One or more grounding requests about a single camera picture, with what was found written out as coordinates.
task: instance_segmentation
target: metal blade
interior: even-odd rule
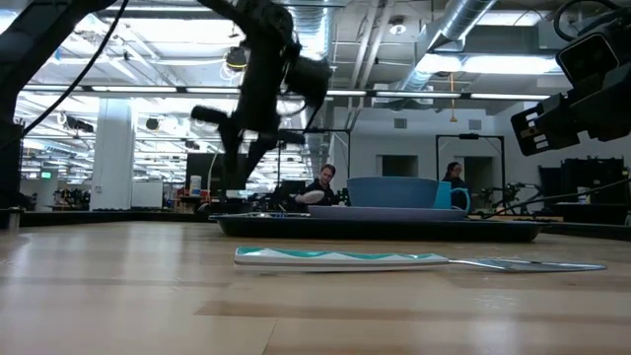
[[[605,265],[571,263],[571,262],[541,262],[509,259],[452,259],[452,263],[467,264],[480,267],[490,267],[509,272],[567,272],[567,271],[595,271],[605,270]]]

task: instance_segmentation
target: blue bowl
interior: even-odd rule
[[[347,181],[356,207],[433,208],[438,182],[417,177],[354,177]]]

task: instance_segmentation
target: white column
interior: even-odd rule
[[[35,211],[52,211],[50,206],[55,203],[54,193],[59,184],[58,174],[58,170],[41,170],[40,179],[37,181],[35,190],[37,193]]]
[[[90,209],[131,207],[136,116],[129,99],[101,99]]]

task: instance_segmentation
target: desk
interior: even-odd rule
[[[252,275],[238,246],[604,263],[585,273]],[[248,240],[124,222],[0,238],[0,349],[14,354],[629,354],[631,244]]]

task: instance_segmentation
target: blue mug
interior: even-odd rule
[[[434,208],[436,209],[459,209],[452,206],[452,194],[454,192],[463,192],[466,196],[466,208],[464,211],[468,212],[471,208],[471,199],[469,198],[466,188],[452,188],[452,183],[448,181],[440,181],[438,189],[436,190],[436,199],[434,200]]]

